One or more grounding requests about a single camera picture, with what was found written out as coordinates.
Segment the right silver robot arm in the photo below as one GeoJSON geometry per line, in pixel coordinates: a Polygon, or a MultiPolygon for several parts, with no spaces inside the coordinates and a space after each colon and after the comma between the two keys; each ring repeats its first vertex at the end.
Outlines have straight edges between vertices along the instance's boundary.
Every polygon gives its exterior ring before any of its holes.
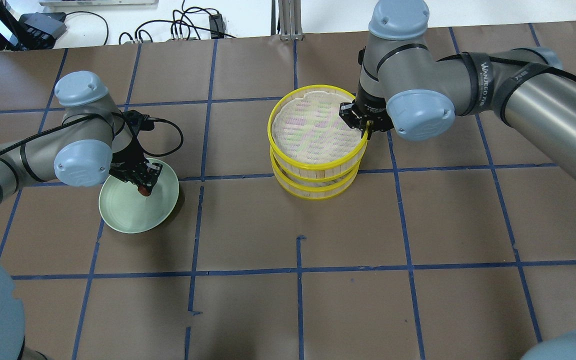
{"type": "Polygon", "coordinates": [[[425,141],[458,116],[492,111],[576,180],[576,75],[544,47],[434,60],[429,17],[423,0],[377,2],[358,54],[355,99],[339,107],[346,125],[366,137],[395,130],[425,141]]]}

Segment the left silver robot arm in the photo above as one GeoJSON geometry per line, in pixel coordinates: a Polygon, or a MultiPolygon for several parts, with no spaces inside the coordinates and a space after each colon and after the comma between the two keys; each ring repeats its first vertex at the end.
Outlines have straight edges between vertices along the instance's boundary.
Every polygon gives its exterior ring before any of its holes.
{"type": "Polygon", "coordinates": [[[110,176],[150,196],[163,165],[148,160],[138,140],[146,116],[121,112],[92,71],[65,75],[54,94],[65,110],[60,126],[0,144],[0,205],[37,183],[93,187],[110,176]]]}

